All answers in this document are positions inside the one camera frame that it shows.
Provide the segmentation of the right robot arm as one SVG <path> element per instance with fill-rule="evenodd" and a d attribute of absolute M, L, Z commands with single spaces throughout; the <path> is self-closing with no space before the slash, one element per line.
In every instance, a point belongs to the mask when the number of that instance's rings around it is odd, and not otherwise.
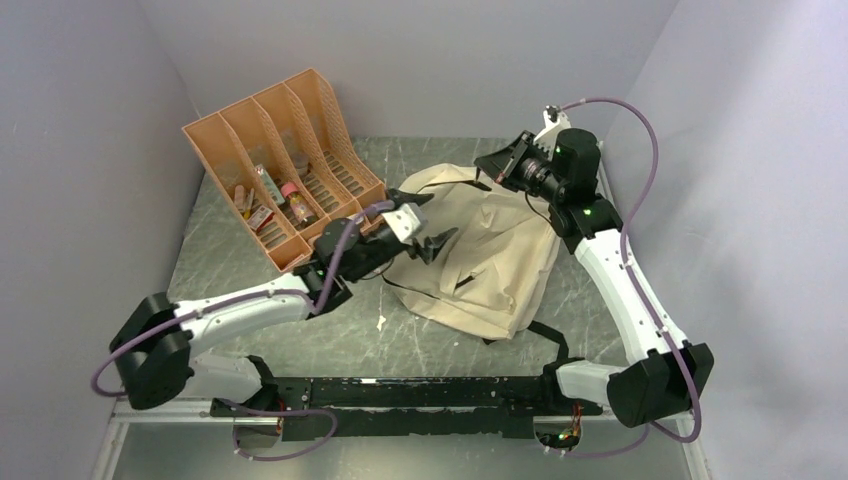
<path fill-rule="evenodd" d="M 623 340 L 627 366 L 561 361 L 539 391 L 542 406 L 562 414 L 577 399 L 603 405 L 626 427 L 694 408 L 715 360 L 668 318 L 622 236 L 623 222 L 597 191 L 601 149 L 594 134 L 559 132 L 543 147 L 523 132 L 475 167 L 512 192 L 548 205 L 551 226 L 598 288 Z"/>

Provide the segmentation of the beige canvas backpack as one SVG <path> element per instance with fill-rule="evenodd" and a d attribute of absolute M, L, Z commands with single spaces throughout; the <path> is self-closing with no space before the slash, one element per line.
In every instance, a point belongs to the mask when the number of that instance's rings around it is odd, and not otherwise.
<path fill-rule="evenodd" d="M 439 164 L 400 186 L 430 193 L 423 236 L 455 231 L 433 263 L 399 256 L 384 280 L 412 313 L 485 340 L 508 340 L 529 327 L 562 241 L 528 203 L 472 167 Z"/>

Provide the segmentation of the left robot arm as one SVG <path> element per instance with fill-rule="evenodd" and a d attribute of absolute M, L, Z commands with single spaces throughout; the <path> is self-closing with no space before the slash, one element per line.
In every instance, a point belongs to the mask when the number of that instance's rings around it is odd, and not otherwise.
<path fill-rule="evenodd" d="M 164 293 L 146 297 L 109 345 L 107 362 L 123 384 L 117 394 L 135 410 L 177 398 L 239 404 L 254 416 L 280 406 L 275 378 L 260 357 L 220 357 L 211 349 L 331 312 L 351 298 L 349 284 L 401 254 L 434 262 L 458 230 L 425 236 L 428 220 L 421 207 L 432 198 L 389 190 L 387 199 L 330 221 L 313 238 L 306 263 L 266 283 L 201 300 L 173 302 Z"/>

